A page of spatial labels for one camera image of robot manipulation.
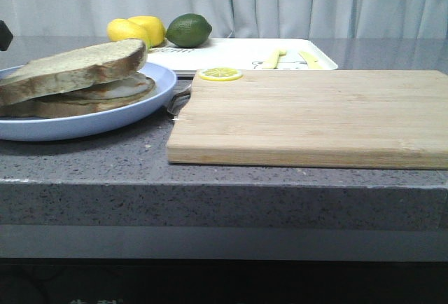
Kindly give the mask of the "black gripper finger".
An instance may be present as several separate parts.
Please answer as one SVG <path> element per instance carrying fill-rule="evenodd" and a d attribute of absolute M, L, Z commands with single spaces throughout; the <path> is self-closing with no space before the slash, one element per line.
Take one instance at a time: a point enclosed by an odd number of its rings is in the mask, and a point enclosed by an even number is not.
<path fill-rule="evenodd" d="M 8 25 L 3 20 L 0 20 L 0 50 L 7 51 L 12 40 L 13 33 Z"/>

